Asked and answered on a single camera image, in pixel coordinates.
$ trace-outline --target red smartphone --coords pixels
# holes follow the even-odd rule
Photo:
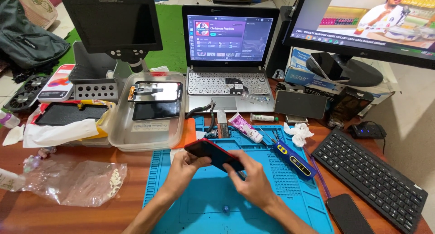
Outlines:
[[[206,138],[192,142],[184,146],[184,149],[198,158],[210,157],[211,165],[224,172],[226,172],[222,166],[224,163],[231,165],[235,171],[244,170],[244,166],[237,158]]]

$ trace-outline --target blue silicone repair mat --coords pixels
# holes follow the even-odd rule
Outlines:
[[[208,128],[204,126],[203,117],[195,120],[197,131]],[[291,137],[284,133],[282,126],[260,128],[272,138],[272,131],[277,131],[280,138],[284,136],[287,145],[307,159],[301,148],[293,145]],[[300,179],[292,168],[275,155],[273,149],[253,143],[233,127],[229,129],[231,138],[212,141],[225,150],[243,149],[262,163],[273,191],[287,206],[319,233],[334,233],[314,180]],[[272,144],[267,136],[264,136],[264,141]],[[154,197],[166,179],[171,165],[170,151],[160,150],[153,153],[143,206]],[[225,205],[229,207],[227,213],[223,211]],[[225,172],[211,166],[197,171],[183,195],[172,204],[152,233],[254,234],[285,231],[277,221],[237,193]]]

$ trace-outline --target laptop touchpad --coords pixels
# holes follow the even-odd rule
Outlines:
[[[215,103],[215,110],[237,110],[236,98],[211,98]]]

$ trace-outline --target graphics card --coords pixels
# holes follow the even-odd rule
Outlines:
[[[7,102],[3,108],[11,112],[32,112],[36,109],[39,102],[36,96],[47,83],[49,76],[30,76],[25,84],[20,87],[14,96]]]

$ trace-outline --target black backpack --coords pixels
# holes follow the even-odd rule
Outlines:
[[[30,22],[19,0],[0,0],[0,49],[23,69],[57,60],[70,45]]]

